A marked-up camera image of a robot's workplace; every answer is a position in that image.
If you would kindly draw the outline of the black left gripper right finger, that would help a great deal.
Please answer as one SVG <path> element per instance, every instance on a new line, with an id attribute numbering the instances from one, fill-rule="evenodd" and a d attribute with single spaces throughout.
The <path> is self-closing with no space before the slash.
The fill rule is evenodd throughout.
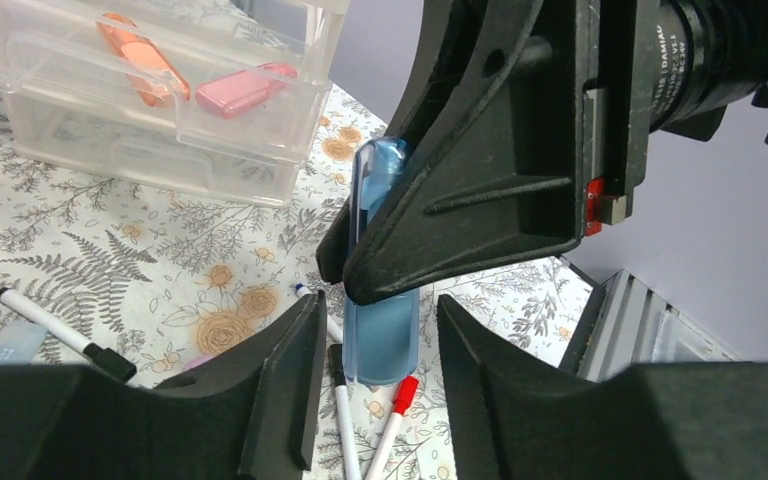
<path id="1" fill-rule="evenodd" d="M 590 382 L 438 300 L 461 479 L 768 479 L 768 363 L 636 364 Z"/>

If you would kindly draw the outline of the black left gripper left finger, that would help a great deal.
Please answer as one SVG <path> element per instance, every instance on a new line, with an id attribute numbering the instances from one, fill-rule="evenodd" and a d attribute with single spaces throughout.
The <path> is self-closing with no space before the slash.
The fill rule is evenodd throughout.
<path id="1" fill-rule="evenodd" d="M 326 325 L 312 296 L 153 389 L 84 365 L 0 366 L 0 479 L 299 479 Z"/>

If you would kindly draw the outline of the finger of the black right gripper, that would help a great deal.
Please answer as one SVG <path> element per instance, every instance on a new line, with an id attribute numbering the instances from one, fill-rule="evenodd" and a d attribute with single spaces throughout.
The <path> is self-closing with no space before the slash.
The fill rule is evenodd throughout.
<path id="1" fill-rule="evenodd" d="M 402 167 L 412 147 L 417 147 L 441 115 L 452 90 L 462 77 L 464 66 L 458 59 L 464 49 L 464 3 L 425 1 L 422 21 L 410 76 L 402 99 L 387 127 L 385 136 L 368 141 L 356 155 L 351 194 L 316 251 L 322 279 L 337 284 L 349 278 L 347 265 L 358 251 L 367 222 L 381 215 L 376 212 L 394 185 L 407 175 L 390 172 L 399 160 Z"/>
<path id="2" fill-rule="evenodd" d="M 462 2 L 462 77 L 351 255 L 359 304 L 582 238 L 585 3 Z"/>

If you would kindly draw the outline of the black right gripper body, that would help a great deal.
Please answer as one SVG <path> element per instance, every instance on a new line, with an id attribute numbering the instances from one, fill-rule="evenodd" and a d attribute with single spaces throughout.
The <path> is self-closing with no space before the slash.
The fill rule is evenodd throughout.
<path id="1" fill-rule="evenodd" d="M 706 142 L 730 104 L 768 109 L 768 1 L 604 1 L 597 18 L 598 75 L 583 111 L 585 236 L 631 215 L 650 134 Z"/>

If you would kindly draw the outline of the white plastic drawer unit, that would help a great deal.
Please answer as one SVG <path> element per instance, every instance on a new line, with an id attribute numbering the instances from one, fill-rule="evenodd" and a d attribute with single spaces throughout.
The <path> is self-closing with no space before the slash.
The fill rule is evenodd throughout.
<path id="1" fill-rule="evenodd" d="M 287 205 L 331 88 L 345 1 L 0 1 L 20 156 Z"/>

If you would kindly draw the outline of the orange highlighter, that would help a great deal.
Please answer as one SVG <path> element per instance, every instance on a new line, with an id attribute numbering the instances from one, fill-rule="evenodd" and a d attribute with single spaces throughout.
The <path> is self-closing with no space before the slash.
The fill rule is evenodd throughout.
<path id="1" fill-rule="evenodd" d="M 126 61 L 136 71 L 145 74 L 129 74 L 133 87 L 148 107 L 170 108 L 175 96 L 184 101 L 191 98 L 189 83 L 159 48 L 147 37 L 141 35 L 137 24 L 129 17 L 108 12 L 97 29 L 112 52 Z"/>

